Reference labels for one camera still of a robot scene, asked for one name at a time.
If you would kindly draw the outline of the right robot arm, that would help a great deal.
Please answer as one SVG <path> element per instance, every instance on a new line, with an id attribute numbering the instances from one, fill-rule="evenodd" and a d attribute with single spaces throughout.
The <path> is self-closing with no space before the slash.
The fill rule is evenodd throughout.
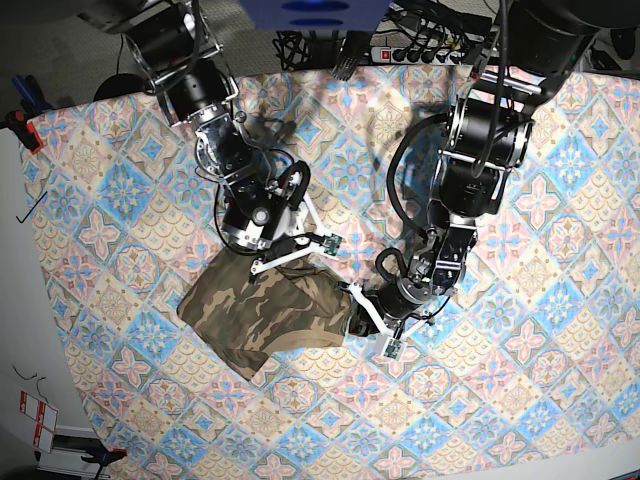
<path id="1" fill-rule="evenodd" d="M 232 110 L 237 83 L 214 62 L 222 47 L 198 2 L 89 1 L 78 16 L 122 36 L 144 73 L 145 93 L 157 98 L 170 125 L 193 130 L 196 164 L 213 177 L 225 205 L 217 228 L 229 243 L 262 252 L 290 238 L 304 240 L 307 176 L 297 165 L 277 175 L 265 148 L 250 140 Z"/>

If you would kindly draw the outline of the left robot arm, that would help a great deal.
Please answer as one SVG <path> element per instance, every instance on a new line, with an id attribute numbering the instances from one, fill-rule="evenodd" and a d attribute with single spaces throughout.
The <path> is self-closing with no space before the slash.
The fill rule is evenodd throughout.
<path id="1" fill-rule="evenodd" d="M 476 220 L 498 212 L 507 180 L 524 160 L 535 110 L 560 90 L 594 35 L 607 25 L 594 1 L 501 2 L 469 87 L 493 100 L 460 92 L 448 113 L 410 127 L 392 157 L 387 193 L 418 244 L 410 255 L 396 248 L 378 254 L 380 287 L 349 285 L 354 302 L 350 334 L 399 341 L 409 319 L 433 321 L 433 315 L 418 311 L 437 297 L 449 300 L 464 279 L 467 255 L 477 242 Z M 413 140 L 435 126 L 443 127 L 446 141 L 430 181 L 427 223 L 419 225 L 399 202 L 396 171 Z"/>

